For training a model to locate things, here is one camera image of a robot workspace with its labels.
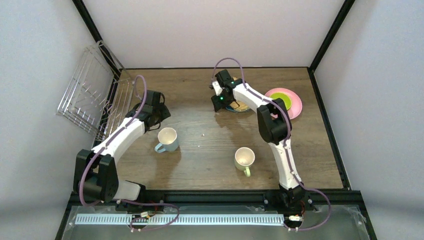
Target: dish rack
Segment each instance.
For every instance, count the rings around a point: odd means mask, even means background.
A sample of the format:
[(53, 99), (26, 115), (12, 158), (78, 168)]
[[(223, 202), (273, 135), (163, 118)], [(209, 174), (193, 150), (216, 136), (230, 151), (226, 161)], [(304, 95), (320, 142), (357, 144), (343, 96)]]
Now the dish rack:
[(101, 40), (84, 49), (57, 113), (105, 140), (130, 108), (134, 78)]

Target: pink plate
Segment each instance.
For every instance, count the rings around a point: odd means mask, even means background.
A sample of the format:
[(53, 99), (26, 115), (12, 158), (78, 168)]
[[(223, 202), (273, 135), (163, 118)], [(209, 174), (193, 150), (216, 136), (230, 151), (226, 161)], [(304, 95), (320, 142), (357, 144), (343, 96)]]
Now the pink plate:
[(286, 94), (290, 99), (291, 99), (291, 107), (290, 109), (287, 111), (288, 112), (288, 117), (290, 119), (294, 119), (297, 116), (299, 116), (299, 114), (301, 114), (302, 112), (302, 101), (301, 98), (292, 90), (289, 90), (287, 88), (274, 88), (269, 90), (268, 92), (265, 93), (265, 97), (270, 97), (271, 95), (275, 94), (275, 93), (283, 93)]

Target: blue mug handle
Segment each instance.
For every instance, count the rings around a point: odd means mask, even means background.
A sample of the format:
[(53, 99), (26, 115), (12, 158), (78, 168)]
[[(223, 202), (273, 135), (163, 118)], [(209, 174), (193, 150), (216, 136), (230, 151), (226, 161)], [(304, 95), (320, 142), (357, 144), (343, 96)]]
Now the blue mug handle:
[(156, 151), (156, 153), (163, 153), (166, 151), (165, 147), (163, 147), (164, 145), (162, 143), (159, 143), (158, 145), (156, 145), (154, 147), (154, 150)]

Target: wooden surface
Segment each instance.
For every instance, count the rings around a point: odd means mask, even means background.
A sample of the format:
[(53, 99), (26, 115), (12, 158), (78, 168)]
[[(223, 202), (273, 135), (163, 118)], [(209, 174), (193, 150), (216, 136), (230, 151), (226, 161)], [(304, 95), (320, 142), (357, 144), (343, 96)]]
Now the wooden surface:
[[(158, 190), (244, 190), (277, 189), (277, 165), (272, 151), (258, 131), (253, 111), (214, 112), (209, 89), (212, 69), (129, 70), (142, 74), (147, 88), (162, 92), (171, 117), (162, 128), (176, 129), (180, 147), (175, 152), (156, 153), (159, 130), (145, 133), (120, 159), (119, 177)], [(233, 77), (240, 70), (229, 69)], [(297, 93), (303, 111), (292, 121), (292, 152), (304, 184), (313, 188), (342, 188), (333, 152), (316, 97), (305, 68), (251, 68), (244, 71), (246, 81), (265, 94), (272, 88)], [(137, 84), (140, 94), (143, 83)], [(133, 97), (131, 107), (138, 102)], [(251, 148), (256, 159), (251, 177), (234, 166), (240, 147)]]

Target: green bowl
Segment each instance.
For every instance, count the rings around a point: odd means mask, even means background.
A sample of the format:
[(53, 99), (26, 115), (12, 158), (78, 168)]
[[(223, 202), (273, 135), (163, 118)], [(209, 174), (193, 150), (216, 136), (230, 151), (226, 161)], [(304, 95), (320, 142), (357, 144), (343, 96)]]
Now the green bowl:
[(271, 94), (269, 96), (272, 99), (282, 99), (284, 101), (285, 109), (289, 110), (292, 107), (292, 100), (289, 96), (287, 96), (285, 93), (282, 92), (276, 92), (274, 94)]

